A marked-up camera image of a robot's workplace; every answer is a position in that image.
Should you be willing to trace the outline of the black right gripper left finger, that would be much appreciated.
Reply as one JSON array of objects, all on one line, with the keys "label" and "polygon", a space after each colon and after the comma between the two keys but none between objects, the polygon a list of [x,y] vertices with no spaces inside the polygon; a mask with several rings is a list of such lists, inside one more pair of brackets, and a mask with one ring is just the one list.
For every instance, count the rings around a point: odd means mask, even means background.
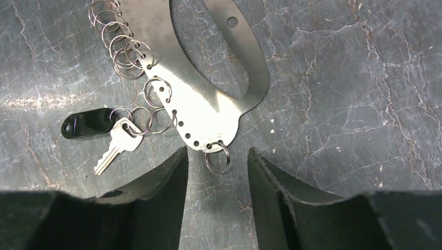
[{"label": "black right gripper left finger", "polygon": [[100,197],[2,191],[1,249],[178,249],[188,150]]}]

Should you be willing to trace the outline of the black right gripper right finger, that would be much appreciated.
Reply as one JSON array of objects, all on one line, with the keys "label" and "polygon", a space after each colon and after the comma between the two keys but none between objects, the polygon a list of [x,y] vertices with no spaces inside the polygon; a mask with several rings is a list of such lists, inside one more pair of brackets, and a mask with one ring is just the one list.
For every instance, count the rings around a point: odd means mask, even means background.
[{"label": "black right gripper right finger", "polygon": [[255,147],[247,170],[260,249],[441,249],[441,191],[342,197],[282,170]]}]

